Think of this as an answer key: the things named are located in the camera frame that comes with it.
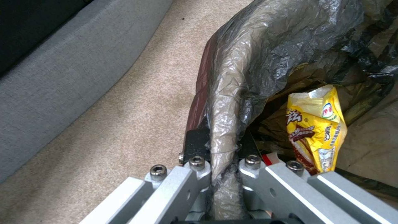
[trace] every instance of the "carpet floor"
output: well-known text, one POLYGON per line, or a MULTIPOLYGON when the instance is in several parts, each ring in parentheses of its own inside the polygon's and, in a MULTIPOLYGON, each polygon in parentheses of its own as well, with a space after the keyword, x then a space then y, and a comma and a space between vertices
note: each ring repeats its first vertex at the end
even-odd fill
POLYGON ((128 176, 172 168, 207 40, 251 0, 175 0, 131 69, 0 185, 0 222, 78 223, 128 176))

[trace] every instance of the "hex socket screw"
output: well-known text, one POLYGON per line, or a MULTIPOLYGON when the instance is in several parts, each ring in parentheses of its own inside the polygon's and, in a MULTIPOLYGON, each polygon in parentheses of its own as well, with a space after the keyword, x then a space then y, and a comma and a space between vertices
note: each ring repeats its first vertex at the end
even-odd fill
POLYGON ((184 153, 182 152, 178 154, 178 163, 180 163, 181 165, 184 163, 184 153))
POLYGON ((167 176, 167 168, 161 164, 151 167, 149 174, 152 180, 162 181, 167 176))
POLYGON ((261 159, 257 155, 248 155, 245 158, 245 166, 249 169, 259 169, 261 165, 261 159))
POLYGON ((298 161, 290 160, 286 163, 286 167, 296 173, 298 176, 301 176, 304 173, 304 166, 298 161))
POLYGON ((202 156, 194 156, 189 159, 189 167, 194 171, 200 171, 205 168, 205 159, 202 156))

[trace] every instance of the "yellow snack wrapper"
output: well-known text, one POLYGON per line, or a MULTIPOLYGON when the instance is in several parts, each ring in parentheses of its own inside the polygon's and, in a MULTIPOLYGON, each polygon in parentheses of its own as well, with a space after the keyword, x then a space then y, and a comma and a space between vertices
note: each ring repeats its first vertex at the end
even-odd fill
POLYGON ((286 126, 297 160, 311 174, 335 169, 347 134, 336 88, 326 85, 290 94, 286 126))

